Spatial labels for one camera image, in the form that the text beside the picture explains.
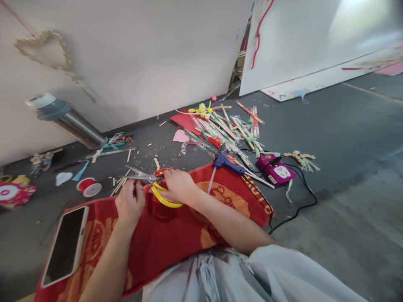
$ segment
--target white panel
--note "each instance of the white panel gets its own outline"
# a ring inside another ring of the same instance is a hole
[[[389,47],[331,68],[274,85],[261,92],[282,102],[341,83],[403,60],[403,44]]]
[[[353,60],[403,37],[396,0],[256,0],[240,95]]]
[[[50,92],[102,131],[227,91],[252,0],[8,1],[38,34],[60,32],[74,71],[97,104],[62,72],[21,56],[25,29],[0,6],[0,165],[73,139],[24,105]]]

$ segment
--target red string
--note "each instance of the red string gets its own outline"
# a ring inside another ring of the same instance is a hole
[[[4,2],[4,0],[0,0],[0,3],[3,4],[3,6],[14,16],[14,18],[16,18],[17,21],[18,21],[19,23],[21,23],[21,25],[22,25],[23,27],[25,27],[25,29],[35,38],[35,35],[29,30],[29,28],[28,28],[24,23],[22,23],[22,21],[18,18],[18,16],[17,16],[16,13],[11,9],[11,7],[9,7],[8,4]]]
[[[266,12],[264,13],[263,17],[260,19],[259,26],[257,27],[257,33],[256,33],[256,37],[257,37],[257,48],[256,48],[256,50],[255,50],[255,54],[253,55],[253,63],[252,63],[252,68],[251,68],[251,69],[253,69],[253,67],[255,67],[256,54],[257,54],[257,51],[259,50],[259,46],[260,46],[260,33],[259,33],[259,29],[260,29],[260,26],[262,25],[263,19],[266,17],[266,14],[267,14],[267,12],[269,11],[269,9],[271,8],[273,2],[274,2],[274,0],[272,0],[272,2],[270,3],[269,8],[266,10]]]

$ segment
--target white wall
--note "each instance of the white wall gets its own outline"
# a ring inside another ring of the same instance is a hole
[[[24,105],[50,92],[101,131],[226,92],[252,0],[6,0],[63,35],[93,104],[62,72],[19,54],[26,30],[0,6],[0,165],[72,142]]]

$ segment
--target hand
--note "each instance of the hand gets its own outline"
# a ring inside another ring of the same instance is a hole
[[[118,223],[124,227],[136,227],[146,203],[143,185],[139,180],[129,180],[115,199]]]
[[[201,191],[194,184],[192,177],[181,170],[165,170],[163,173],[168,191],[158,190],[161,196],[171,202],[192,206],[195,194]]]

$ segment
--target yellow scissor handle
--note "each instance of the yellow scissor handle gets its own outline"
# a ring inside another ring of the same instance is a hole
[[[161,187],[159,184],[157,184],[156,182],[154,182],[152,184],[151,190],[153,191],[153,193],[155,194],[155,196],[157,197],[157,199],[160,201],[160,203],[162,203],[163,205],[170,207],[170,208],[180,208],[181,206],[183,206],[183,203],[172,203],[168,200],[166,200],[165,198],[163,198],[161,196],[161,194],[158,192],[158,190],[161,191],[168,191],[167,189]]]

